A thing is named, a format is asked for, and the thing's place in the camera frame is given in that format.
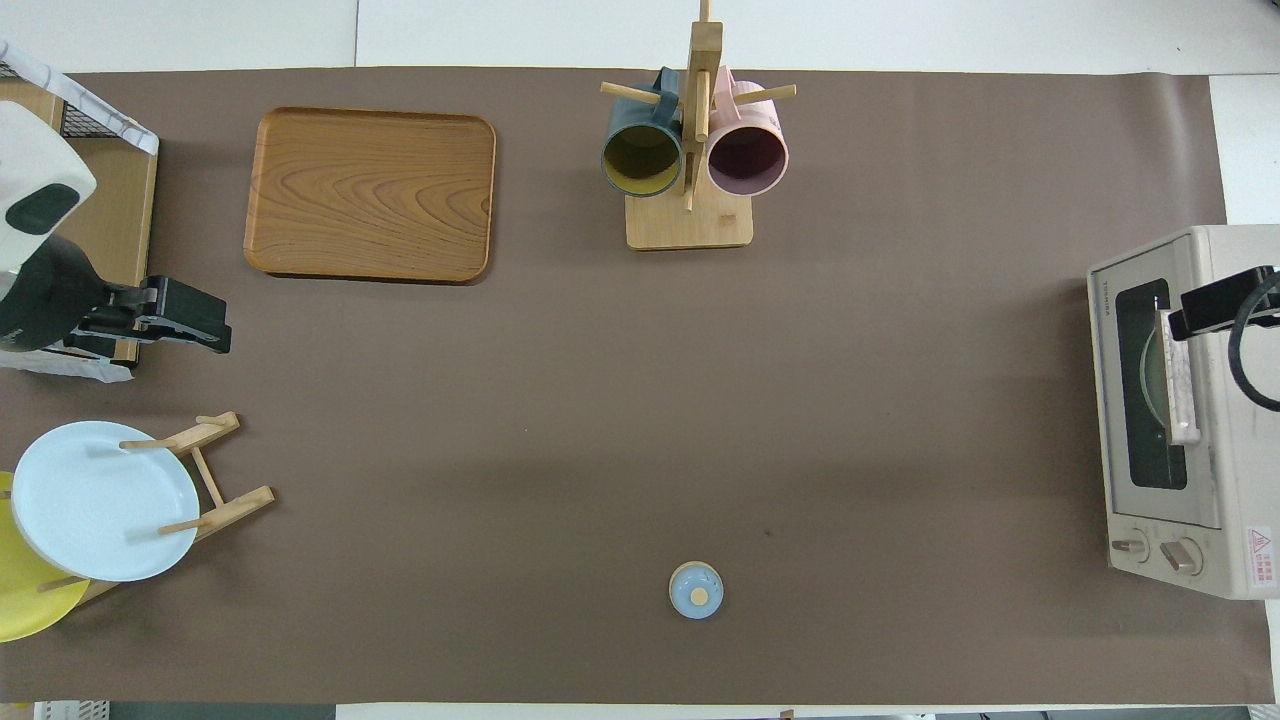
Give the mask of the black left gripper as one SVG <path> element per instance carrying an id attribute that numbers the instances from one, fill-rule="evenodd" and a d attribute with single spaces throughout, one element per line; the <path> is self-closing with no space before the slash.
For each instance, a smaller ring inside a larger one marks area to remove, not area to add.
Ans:
<path id="1" fill-rule="evenodd" d="M 228 354 L 227 302 L 170 277 L 141 286 L 111 284 L 100 307 L 104 325 L 79 325 L 104 302 L 106 281 L 86 252 L 49 236 L 20 265 L 1 301 L 1 350 L 31 352 L 61 341 L 64 348 L 105 363 L 137 363 L 140 345 L 173 342 Z"/>

